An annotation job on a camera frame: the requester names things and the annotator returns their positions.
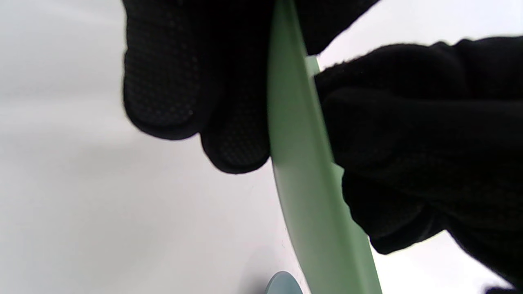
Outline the person's right hand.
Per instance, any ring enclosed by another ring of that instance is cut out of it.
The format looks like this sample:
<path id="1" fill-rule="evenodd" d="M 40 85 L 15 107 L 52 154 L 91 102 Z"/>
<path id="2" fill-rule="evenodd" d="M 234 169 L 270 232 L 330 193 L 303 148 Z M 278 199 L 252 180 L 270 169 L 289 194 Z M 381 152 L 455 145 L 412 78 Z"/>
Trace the person's right hand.
<path id="1" fill-rule="evenodd" d="M 447 231 L 522 292 L 522 37 L 399 44 L 315 77 L 342 193 L 374 249 Z"/>

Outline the person's left hand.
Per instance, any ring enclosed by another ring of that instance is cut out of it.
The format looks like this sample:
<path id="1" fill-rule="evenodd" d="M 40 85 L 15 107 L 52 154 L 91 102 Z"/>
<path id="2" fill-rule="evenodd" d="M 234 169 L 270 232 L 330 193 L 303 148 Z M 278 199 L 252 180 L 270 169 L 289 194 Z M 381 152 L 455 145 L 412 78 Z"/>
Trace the person's left hand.
<path id="1" fill-rule="evenodd" d="M 200 134 L 220 171 L 245 174 L 270 157 L 268 47 L 273 0 L 124 0 L 123 104 L 142 132 Z"/>

